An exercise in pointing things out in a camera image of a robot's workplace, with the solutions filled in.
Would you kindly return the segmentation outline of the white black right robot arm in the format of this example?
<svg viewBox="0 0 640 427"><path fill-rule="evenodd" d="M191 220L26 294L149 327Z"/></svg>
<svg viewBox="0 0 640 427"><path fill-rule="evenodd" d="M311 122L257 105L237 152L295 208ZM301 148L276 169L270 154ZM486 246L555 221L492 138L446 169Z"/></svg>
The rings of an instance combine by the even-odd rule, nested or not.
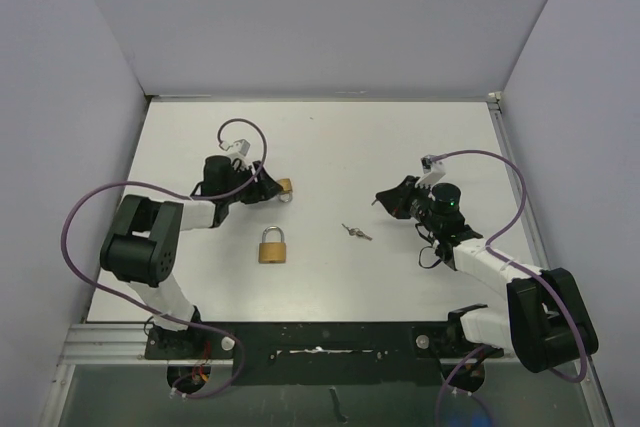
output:
<svg viewBox="0 0 640 427"><path fill-rule="evenodd" d="M375 201L395 219L413 219L439 261L467 274L506 301L507 313L480 307L464 313L445 331L448 349L469 355L480 344L513 352L538 373L597 352L599 340L572 274L521 264L467 224L460 211L460 189L450 183L420 187L406 177L378 192Z"/></svg>

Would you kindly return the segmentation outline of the small brass padlock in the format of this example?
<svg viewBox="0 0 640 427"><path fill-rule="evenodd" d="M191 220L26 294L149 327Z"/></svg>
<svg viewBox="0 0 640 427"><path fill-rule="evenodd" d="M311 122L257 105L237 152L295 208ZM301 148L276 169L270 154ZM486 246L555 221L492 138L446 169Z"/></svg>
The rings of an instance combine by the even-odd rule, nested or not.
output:
<svg viewBox="0 0 640 427"><path fill-rule="evenodd" d="M277 181L281 191L277 197L280 202L289 203L293 200L293 185L289 178L282 178Z"/></svg>

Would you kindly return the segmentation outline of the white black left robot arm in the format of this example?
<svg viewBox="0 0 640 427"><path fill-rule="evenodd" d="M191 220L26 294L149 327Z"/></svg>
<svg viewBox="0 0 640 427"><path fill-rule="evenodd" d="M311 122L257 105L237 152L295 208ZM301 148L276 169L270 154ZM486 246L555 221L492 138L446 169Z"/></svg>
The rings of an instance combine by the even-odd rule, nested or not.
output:
<svg viewBox="0 0 640 427"><path fill-rule="evenodd" d="M258 161L248 165L240 154L215 155L205 160L203 178L192 193L198 198L183 202L125 196L100 252L101 268L158 312L154 327L168 334L168 346L183 358L200 352L204 334L191 325L200 320L199 312L173 275L180 234L217 228L232 204L269 201L284 188Z"/></svg>

